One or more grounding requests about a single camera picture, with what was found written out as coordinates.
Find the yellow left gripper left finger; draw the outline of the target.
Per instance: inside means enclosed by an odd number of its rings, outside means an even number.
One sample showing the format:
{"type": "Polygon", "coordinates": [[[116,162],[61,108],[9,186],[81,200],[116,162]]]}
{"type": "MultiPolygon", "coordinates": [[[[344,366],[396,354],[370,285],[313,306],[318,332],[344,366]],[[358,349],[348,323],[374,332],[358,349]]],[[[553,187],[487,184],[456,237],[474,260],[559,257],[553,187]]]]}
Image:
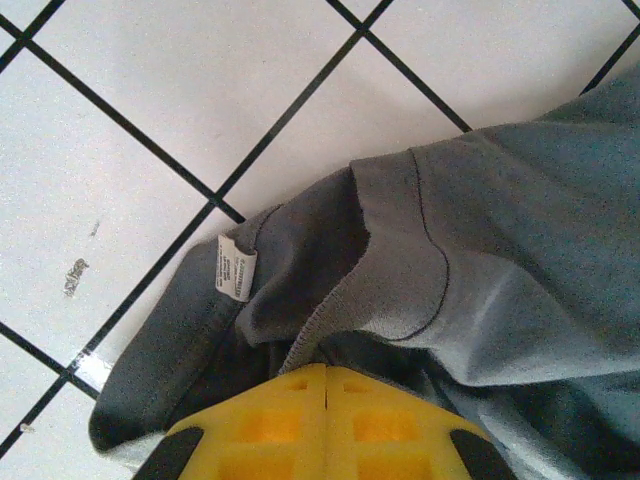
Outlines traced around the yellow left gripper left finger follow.
{"type": "Polygon", "coordinates": [[[177,422],[136,479],[322,479],[327,367],[312,364],[177,422]]]}

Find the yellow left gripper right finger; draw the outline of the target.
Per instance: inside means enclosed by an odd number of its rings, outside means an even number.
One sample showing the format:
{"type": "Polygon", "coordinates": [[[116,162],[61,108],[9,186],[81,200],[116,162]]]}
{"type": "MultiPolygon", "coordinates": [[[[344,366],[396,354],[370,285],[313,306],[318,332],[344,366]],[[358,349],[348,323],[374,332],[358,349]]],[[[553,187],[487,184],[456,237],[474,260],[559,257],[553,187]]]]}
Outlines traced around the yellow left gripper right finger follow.
{"type": "Polygon", "coordinates": [[[514,479],[480,427],[343,367],[326,377],[328,479],[514,479]]]}

